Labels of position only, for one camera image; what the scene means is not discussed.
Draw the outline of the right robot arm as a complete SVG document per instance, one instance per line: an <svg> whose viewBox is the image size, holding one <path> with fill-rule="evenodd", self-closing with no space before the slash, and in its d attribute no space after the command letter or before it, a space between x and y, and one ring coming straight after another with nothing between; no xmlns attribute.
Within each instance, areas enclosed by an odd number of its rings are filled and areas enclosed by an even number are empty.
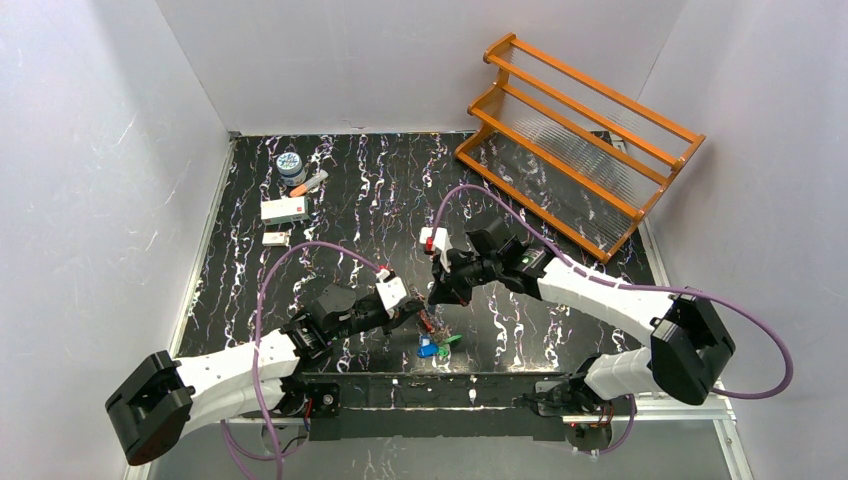
<svg viewBox="0 0 848 480"><path fill-rule="evenodd" d="M520 240L499 218L472 221L466 235L470 251L452 247L443 228L421 229L419 242L433 258L429 304L467 305L475 287L499 282L513 293L602 320L641 345L585 360L563 383L540 394L550 407L587 411L647 392L701 405L735 352L706 299L639 290L600 273L581 274L544 243Z"/></svg>

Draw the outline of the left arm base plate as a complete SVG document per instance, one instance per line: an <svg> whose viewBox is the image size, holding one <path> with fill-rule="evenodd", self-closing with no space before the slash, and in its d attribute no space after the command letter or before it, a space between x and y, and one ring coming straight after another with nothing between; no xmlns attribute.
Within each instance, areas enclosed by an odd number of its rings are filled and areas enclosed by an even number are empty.
<svg viewBox="0 0 848 480"><path fill-rule="evenodd" d="M307 420L334 418L340 412L340 387L335 383L282 380L280 400L269 403L272 415Z"/></svg>

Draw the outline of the keyring with coloured key tags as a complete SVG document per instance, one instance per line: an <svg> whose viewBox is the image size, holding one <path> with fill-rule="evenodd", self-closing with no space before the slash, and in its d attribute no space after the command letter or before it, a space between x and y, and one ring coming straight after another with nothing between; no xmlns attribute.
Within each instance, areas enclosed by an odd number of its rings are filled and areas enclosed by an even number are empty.
<svg viewBox="0 0 848 480"><path fill-rule="evenodd" d="M434 315L427 309L424 296L417 289L412 289L412 295L424 305L424 309L412 317L419 331L417 357L420 359L448 357L451 354L451 348L462 339L462 335L453 333L449 327L435 322Z"/></svg>

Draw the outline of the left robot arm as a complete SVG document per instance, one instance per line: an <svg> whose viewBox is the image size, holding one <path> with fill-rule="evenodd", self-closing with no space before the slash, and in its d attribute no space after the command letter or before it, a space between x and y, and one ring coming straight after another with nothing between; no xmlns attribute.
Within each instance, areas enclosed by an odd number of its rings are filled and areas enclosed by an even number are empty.
<svg viewBox="0 0 848 480"><path fill-rule="evenodd" d="M148 355L105 402L127 463L147 464L206 425L275 408L287 395L285 378L328 354L334 341L390 333L424 308L399 278L363 296L330 285L259 343L194 357Z"/></svg>

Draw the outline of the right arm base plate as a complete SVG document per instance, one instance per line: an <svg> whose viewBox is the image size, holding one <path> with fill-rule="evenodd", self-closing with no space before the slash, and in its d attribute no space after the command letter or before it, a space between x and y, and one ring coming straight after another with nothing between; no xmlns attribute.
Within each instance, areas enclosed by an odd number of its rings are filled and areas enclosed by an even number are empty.
<svg viewBox="0 0 848 480"><path fill-rule="evenodd" d="M638 413L635 400L628 395L603 400L581 381L569 379L536 382L529 393L523 393L514 403L529 407L541 417L584 415L597 423Z"/></svg>

